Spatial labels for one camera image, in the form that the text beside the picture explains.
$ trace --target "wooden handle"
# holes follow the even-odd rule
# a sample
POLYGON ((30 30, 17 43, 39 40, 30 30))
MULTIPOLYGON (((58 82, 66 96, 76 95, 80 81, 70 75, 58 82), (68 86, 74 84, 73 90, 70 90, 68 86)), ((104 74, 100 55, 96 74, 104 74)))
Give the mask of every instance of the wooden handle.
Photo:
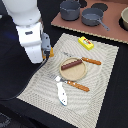
POLYGON ((77 83, 72 82, 72 81, 68 81, 67 84, 69 84, 69 85, 71 85, 71 86, 74 86, 74 87, 76 87, 76 88, 78 88, 78 89, 81 89, 81 90, 83 90, 83 91, 86 91, 86 92, 89 91, 89 88, 88 88, 88 87, 85 87, 85 86, 83 86, 83 85, 77 84, 77 83))
POLYGON ((97 60, 92 60, 92 59, 88 59, 88 58, 84 58, 84 57, 82 57, 82 60, 83 61, 86 61, 86 62, 89 62, 89 63, 101 65, 101 62, 100 61, 97 61, 97 60))

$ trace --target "black countertop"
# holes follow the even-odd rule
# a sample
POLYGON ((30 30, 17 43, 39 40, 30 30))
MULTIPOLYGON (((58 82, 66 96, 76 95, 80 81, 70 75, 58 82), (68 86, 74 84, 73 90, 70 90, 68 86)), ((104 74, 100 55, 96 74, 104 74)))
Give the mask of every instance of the black countertop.
MULTIPOLYGON (((50 36, 52 47, 63 33, 78 37, 84 35, 89 40, 119 47, 96 128, 128 128, 128 45, 51 26, 52 20, 59 12, 61 2, 62 0, 38 0, 44 32, 50 36)), ((0 20, 0 99, 9 98, 20 92, 39 65, 30 62, 24 48, 20 46, 11 17, 4 16, 0 20)), ((18 98, 0 101, 0 111, 15 117, 6 109, 35 119, 50 128, 75 128, 18 98)))

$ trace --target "beige woven placemat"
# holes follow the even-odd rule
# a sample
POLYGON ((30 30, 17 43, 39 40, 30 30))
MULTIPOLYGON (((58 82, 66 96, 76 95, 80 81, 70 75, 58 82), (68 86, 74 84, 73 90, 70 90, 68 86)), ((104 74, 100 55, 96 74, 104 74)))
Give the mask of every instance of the beige woven placemat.
POLYGON ((54 57, 32 77, 18 98, 78 128, 95 128, 118 47, 91 41, 94 48, 88 51, 78 43, 78 38, 62 34, 53 48, 54 57), (57 82, 47 75, 60 75, 59 65, 68 58, 61 53, 63 51, 102 62, 100 66, 85 62, 88 72, 77 83, 89 87, 89 92, 63 83, 68 98, 67 106, 63 106, 58 99, 57 82))

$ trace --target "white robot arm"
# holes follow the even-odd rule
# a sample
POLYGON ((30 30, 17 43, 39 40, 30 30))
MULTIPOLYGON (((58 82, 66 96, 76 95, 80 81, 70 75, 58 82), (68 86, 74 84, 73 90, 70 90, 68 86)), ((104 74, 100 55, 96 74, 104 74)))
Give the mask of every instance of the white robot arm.
POLYGON ((50 38, 43 33, 41 14, 37 0, 2 0, 4 6, 16 24, 19 41, 32 63, 41 63, 42 50, 51 50, 50 38))

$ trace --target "gray pot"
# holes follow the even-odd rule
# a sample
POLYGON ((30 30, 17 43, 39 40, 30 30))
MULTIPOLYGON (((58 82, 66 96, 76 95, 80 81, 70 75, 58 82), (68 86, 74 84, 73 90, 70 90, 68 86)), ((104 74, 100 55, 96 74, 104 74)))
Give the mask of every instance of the gray pot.
POLYGON ((110 29, 103 24, 103 11, 98 8, 87 8, 82 12, 82 22, 88 26, 96 26, 102 24, 102 26, 109 31, 110 29))
POLYGON ((61 18, 64 20, 72 21, 79 18, 80 3, 74 0, 63 1, 60 4, 61 18))

